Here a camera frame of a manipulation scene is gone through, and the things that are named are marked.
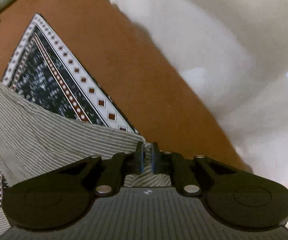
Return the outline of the grey striped shirt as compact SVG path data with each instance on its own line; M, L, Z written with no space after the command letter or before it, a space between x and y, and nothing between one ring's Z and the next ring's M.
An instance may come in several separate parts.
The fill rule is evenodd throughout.
M144 137L62 117L0 82L0 168L9 185L86 157L130 153Z

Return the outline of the dark patterned rug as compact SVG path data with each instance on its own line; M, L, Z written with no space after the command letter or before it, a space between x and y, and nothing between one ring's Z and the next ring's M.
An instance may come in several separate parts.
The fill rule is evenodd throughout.
M25 29L0 82L62 117L138 134L40 14Z

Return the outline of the white curtain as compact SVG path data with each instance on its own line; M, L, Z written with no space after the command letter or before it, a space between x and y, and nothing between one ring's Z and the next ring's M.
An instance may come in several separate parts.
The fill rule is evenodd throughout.
M288 188L288 0L108 0L201 98L242 159Z

